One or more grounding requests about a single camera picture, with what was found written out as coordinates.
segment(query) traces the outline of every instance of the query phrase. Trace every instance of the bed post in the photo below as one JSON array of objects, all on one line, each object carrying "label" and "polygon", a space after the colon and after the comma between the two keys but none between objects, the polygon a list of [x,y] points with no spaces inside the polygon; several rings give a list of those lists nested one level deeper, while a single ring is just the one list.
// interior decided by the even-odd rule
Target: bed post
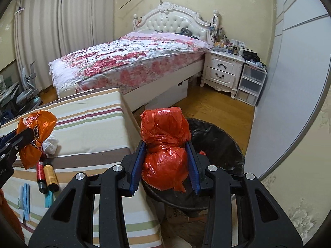
[{"label": "bed post", "polygon": [[137,24],[138,24],[138,15],[137,14],[134,14],[133,15],[133,22],[132,22],[132,24],[133,24],[133,31],[135,31],[136,28],[137,28]]},{"label": "bed post", "polygon": [[[214,27],[215,29],[218,29],[219,28],[219,12],[217,10],[214,10],[213,11],[213,16],[211,18],[211,27]],[[215,38],[212,36],[212,34],[215,34],[216,31],[211,31],[209,30],[208,31],[208,35],[207,35],[207,43],[214,46],[214,41],[215,41]]]}]

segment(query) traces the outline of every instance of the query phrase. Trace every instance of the floral wallpaper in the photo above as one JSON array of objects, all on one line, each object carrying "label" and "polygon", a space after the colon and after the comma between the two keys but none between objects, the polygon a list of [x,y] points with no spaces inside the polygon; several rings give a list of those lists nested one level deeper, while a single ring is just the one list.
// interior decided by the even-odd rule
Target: floral wallpaper
[{"label": "floral wallpaper", "polygon": [[12,0],[0,19],[0,71],[15,57],[14,13],[17,0]]},{"label": "floral wallpaper", "polygon": [[289,157],[262,183],[296,227],[304,244],[331,207],[331,89],[311,128]]},{"label": "floral wallpaper", "polygon": [[[155,8],[159,0],[115,0],[115,38],[132,30],[134,14],[143,16]],[[246,42],[261,60],[268,62],[273,46],[275,0],[163,0],[187,7],[210,21],[213,10],[221,14],[221,24],[228,38]]]}]

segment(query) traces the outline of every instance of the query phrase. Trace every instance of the trash can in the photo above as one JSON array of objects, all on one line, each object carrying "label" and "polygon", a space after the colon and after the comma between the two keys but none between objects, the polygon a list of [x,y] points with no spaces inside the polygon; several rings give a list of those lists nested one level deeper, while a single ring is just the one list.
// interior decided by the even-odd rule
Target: trash can
[{"label": "trash can", "polygon": [[[206,153],[211,164],[219,166],[231,175],[244,175],[244,156],[237,143],[225,131],[214,124],[194,119],[187,119],[192,135],[192,144],[196,152]],[[208,209],[209,197],[200,197],[192,189],[190,178],[186,178],[183,185],[186,193],[173,189],[160,191],[142,180],[146,193],[158,202],[182,210],[190,217]]]}]

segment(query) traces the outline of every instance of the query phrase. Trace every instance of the drawer handle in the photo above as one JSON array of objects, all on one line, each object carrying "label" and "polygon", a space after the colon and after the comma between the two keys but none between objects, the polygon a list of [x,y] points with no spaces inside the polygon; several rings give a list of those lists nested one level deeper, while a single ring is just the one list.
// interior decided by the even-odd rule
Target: drawer handle
[{"label": "drawer handle", "polygon": [[226,66],[224,64],[218,64],[218,67],[221,67],[221,65],[224,67],[224,69],[226,69]]},{"label": "drawer handle", "polygon": [[224,77],[224,75],[222,75],[222,76],[218,76],[218,73],[216,73],[216,76],[217,76],[218,78],[223,78],[223,77]]}]

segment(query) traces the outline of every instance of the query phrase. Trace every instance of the curtain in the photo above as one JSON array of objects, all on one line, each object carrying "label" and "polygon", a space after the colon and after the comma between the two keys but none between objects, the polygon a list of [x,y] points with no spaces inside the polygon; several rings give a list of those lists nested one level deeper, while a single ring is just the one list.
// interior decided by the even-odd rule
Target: curtain
[{"label": "curtain", "polygon": [[93,46],[92,0],[62,0],[59,5],[62,56]]},{"label": "curtain", "polygon": [[39,90],[52,85],[48,63],[61,57],[58,33],[59,0],[18,0],[24,11],[14,21],[15,50],[19,72],[34,61],[36,87]]},{"label": "curtain", "polygon": [[93,44],[114,39],[114,0],[92,0]]}]

